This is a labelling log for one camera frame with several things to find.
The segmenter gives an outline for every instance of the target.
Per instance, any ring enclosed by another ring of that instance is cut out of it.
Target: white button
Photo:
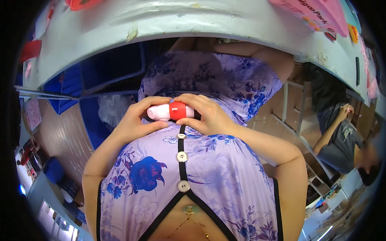
[[[178,190],[180,192],[187,192],[190,189],[190,184],[188,181],[182,180],[178,182]]]
[[[178,135],[177,135],[177,138],[178,138],[178,139],[185,139],[185,138],[186,138],[186,135],[185,135],[185,134],[178,134]]]
[[[186,154],[186,152],[178,152],[177,160],[179,162],[186,162],[188,160],[188,155]]]

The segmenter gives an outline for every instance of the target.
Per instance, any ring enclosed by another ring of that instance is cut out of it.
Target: woman
[[[304,158],[296,146],[245,127],[291,74],[292,58],[247,42],[207,41],[181,38],[150,67],[140,101],[87,162],[82,183],[94,240],[298,239]],[[177,51],[200,45],[238,56]],[[201,120],[142,121],[147,108],[171,97]],[[277,167],[274,178],[258,157]]]

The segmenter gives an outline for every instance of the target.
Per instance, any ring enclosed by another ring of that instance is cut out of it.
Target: man
[[[381,141],[365,144],[347,120],[354,109],[347,102],[346,85],[312,64],[306,65],[312,87],[312,108],[317,114],[322,137],[312,152],[340,173],[357,168],[365,185],[371,185],[380,170]]]

